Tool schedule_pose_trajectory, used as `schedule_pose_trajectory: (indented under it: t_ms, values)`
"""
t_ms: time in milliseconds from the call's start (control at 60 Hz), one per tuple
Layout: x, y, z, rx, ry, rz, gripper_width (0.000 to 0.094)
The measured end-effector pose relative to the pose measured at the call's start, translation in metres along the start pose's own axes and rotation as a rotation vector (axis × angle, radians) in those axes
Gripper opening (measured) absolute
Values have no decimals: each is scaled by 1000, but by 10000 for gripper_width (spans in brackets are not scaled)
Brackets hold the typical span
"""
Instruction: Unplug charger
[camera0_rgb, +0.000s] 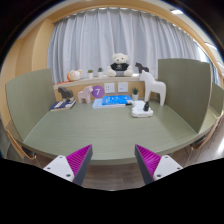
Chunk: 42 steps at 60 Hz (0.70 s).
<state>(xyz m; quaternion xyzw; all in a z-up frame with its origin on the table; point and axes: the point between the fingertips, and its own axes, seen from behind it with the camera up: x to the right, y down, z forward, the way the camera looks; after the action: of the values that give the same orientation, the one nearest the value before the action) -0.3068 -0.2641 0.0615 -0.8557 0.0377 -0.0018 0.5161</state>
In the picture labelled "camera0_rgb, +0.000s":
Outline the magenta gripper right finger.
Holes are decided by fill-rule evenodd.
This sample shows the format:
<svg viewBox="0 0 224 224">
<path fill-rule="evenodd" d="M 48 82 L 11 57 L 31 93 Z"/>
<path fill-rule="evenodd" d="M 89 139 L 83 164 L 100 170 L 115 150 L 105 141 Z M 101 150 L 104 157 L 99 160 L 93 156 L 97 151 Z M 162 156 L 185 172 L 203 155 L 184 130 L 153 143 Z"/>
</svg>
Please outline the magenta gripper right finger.
<svg viewBox="0 0 224 224">
<path fill-rule="evenodd" d="M 182 166 L 169 155 L 159 156 L 140 145 L 135 145 L 135 156 L 145 184 L 182 169 Z"/>
</svg>

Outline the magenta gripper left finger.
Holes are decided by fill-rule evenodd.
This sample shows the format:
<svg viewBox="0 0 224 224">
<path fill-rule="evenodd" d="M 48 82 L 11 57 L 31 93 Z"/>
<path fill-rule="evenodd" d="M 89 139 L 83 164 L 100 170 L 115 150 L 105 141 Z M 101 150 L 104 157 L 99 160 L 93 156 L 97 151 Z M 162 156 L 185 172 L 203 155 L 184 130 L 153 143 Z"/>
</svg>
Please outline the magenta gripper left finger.
<svg viewBox="0 0 224 224">
<path fill-rule="evenodd" d="M 81 186 L 92 155 L 92 146 L 88 145 L 68 156 L 57 156 L 44 170 Z"/>
</svg>

